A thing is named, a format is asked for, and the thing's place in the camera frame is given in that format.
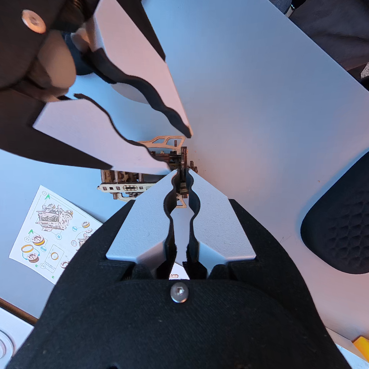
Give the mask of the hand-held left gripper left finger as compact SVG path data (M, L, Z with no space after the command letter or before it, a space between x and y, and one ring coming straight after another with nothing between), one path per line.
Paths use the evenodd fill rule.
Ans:
M168 279L176 246L171 212L177 205L177 171L136 198L111 247L107 259L144 264L158 279Z

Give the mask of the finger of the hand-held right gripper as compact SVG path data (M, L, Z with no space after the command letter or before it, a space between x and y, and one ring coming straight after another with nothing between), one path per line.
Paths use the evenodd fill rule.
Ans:
M190 138L192 129L141 1L71 1L77 25L71 54L78 75L94 72L121 95L163 113Z
M47 103L33 127L112 166L112 170L167 175L167 163L155 159L148 148L126 140L99 104L88 96Z

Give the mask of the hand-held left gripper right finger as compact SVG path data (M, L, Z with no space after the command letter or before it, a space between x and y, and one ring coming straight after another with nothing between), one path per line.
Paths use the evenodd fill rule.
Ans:
M186 170L186 184L194 212L184 263L189 278L205 279L215 265L255 259L227 196L191 169Z

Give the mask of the person's clothed torso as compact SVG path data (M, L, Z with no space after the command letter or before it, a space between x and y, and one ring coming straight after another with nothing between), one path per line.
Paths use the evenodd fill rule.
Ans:
M369 1L307 0L289 18L357 81L369 61Z

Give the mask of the white instruction booklet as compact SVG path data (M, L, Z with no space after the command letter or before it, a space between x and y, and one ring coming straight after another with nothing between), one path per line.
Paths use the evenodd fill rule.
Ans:
M82 246L87 246L88 240L93 241L91 236L101 224L72 205L67 205L58 196L54 196L54 193L50 195L46 191L41 192L39 200L31 205L30 210L32 213L24 222L27 224L25 231L36 229L37 232L33 231L29 236L20 233L10 258L29 265L30 268L33 267L39 274L56 284L76 251ZM106 253L126 217L123 216L123 220L113 222L117 226L113 231L108 230L108 222L100 228L102 239L107 242L107 248L102 252L104 262L121 261L107 259Z

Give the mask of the black honeycomb cushion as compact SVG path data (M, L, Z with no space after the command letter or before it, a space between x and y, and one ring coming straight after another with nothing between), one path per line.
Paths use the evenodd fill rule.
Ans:
M369 271L369 153L359 159L309 210L301 237L335 269Z

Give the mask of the white cardboard box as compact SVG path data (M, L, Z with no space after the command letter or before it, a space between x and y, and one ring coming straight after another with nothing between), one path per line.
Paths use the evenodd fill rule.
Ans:
M347 338L337 334L336 332L328 329L327 332L331 336L332 340L345 357L353 369L368 369L369 363L363 356L363 354L354 346L354 344Z

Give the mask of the brown wooden divider strip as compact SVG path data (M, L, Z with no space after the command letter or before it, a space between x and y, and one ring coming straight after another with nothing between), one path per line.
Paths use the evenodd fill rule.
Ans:
M31 314L23 311L22 309L16 307L15 305L2 298L0 298L0 307L32 326L34 326L38 321L35 316L32 316Z

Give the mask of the white plastic board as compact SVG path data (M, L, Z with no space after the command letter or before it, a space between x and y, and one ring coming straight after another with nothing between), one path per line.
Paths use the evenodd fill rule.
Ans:
M10 312L0 309L0 368L7 366L33 330L33 326Z

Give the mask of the person's right hand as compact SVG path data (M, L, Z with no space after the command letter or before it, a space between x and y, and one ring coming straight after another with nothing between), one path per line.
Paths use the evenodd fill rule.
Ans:
M43 92L55 97L67 93L74 84L75 63L60 31L49 32L27 77Z

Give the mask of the wooden mechanical model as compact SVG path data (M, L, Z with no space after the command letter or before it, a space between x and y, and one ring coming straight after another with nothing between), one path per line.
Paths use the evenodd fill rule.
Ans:
M186 168L198 173L194 161L188 161L187 147L184 146L186 137L179 135L156 136L149 141L140 141L156 159L163 159L170 169L180 172L180 190L177 191L177 208L186 208L184 199L188 198L186 186ZM111 193L113 199L128 202L138 197L154 186L163 175L148 175L143 173L101 170L102 183L97 187L103 193Z

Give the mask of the yellow box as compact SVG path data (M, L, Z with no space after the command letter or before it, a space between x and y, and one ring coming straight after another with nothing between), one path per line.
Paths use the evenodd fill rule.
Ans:
M353 341L353 344L364 356L364 358L369 361L369 340L363 336L360 336L355 341Z

